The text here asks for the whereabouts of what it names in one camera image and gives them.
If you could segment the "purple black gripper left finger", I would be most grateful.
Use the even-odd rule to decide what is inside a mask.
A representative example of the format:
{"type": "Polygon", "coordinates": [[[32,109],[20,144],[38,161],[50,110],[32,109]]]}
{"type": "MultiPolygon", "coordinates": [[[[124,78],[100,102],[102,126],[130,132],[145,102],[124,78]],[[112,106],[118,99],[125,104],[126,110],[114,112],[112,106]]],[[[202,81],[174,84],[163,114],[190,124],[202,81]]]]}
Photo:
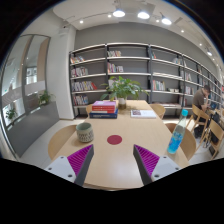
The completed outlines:
{"type": "Polygon", "coordinates": [[[94,146],[86,146],[68,157],[59,156],[46,168],[46,171],[82,186],[93,155],[94,146]]]}

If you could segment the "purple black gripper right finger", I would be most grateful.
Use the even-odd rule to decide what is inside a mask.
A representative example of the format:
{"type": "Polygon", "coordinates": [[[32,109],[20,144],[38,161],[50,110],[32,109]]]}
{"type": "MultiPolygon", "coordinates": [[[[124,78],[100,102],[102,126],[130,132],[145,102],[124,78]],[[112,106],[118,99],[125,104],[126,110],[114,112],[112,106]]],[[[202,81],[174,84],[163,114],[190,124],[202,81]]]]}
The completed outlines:
{"type": "Polygon", "coordinates": [[[167,155],[158,156],[138,145],[134,145],[133,155],[144,185],[180,170],[180,167],[167,155]]]}

